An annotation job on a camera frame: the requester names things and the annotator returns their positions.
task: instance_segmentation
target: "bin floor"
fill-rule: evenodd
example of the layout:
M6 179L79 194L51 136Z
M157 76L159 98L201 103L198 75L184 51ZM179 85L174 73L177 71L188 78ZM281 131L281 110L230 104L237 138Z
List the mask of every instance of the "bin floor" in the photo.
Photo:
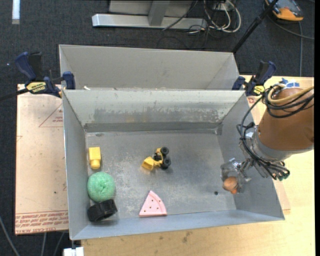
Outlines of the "bin floor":
M115 181L118 212L109 219L138 218L150 190L162 199L168 215L236 209L232 194L222 188L224 159L212 130L90 132L86 144L100 147L97 171L109 173ZM169 149L170 167L141 167L161 147ZM88 163L88 174L94 172Z

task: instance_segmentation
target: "wooden table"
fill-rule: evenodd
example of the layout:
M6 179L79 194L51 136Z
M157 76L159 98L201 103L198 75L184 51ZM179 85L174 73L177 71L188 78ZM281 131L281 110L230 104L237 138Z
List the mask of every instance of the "wooden table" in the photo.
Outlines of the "wooden table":
M274 76L269 87L281 80ZM295 79L300 87L314 84L311 77ZM258 124L265 106L252 110ZM313 256L315 246L315 159L314 151L296 154L285 160L291 175L278 191L281 204L289 202L285 220L116 236L82 240L85 256Z

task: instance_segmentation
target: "green foam ball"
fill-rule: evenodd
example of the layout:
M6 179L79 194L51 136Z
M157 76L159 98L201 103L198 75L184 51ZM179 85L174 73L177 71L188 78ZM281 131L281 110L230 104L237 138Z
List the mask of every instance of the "green foam ball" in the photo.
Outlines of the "green foam ball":
M103 171L92 174L87 183L89 197L96 203L111 199L116 190L114 179Z

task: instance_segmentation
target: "dark carpet floor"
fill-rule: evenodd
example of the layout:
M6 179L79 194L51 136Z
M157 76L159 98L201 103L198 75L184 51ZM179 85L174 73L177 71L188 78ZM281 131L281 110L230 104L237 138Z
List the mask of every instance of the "dark carpet floor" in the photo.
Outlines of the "dark carpet floor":
M21 0L20 24L12 24L12 0L0 1L0 97L26 82L14 64L22 52L42 52L43 69L58 77L60 70L58 46L90 45L130 48L187 49L194 51L232 52L255 18L263 12L263 0L237 0L242 24L236 33L213 31L207 38L188 35L185 31L142 28L93 28L92 16L106 13L105 0ZM315 4L297 0L304 12L299 24L281 25L266 17L235 54L240 74L254 74L261 60L276 65L276 76L313 77L315 72ZM201 7L194 16L203 16ZM40 255L43 234L14 235L15 168L16 168L17 101L0 102L0 216L21 256ZM47 234L44 255L52 255L60 232ZM65 234L60 249L72 244ZM0 255L14 255L0 228Z

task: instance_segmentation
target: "pink triangle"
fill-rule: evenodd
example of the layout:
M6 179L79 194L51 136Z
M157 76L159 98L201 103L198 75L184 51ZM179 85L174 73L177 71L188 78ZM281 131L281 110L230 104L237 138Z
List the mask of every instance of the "pink triangle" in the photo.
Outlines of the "pink triangle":
M167 215L167 210L161 198L155 192L150 190L148 196L146 197L143 203L139 216L152 217L152 216L166 216L166 215Z

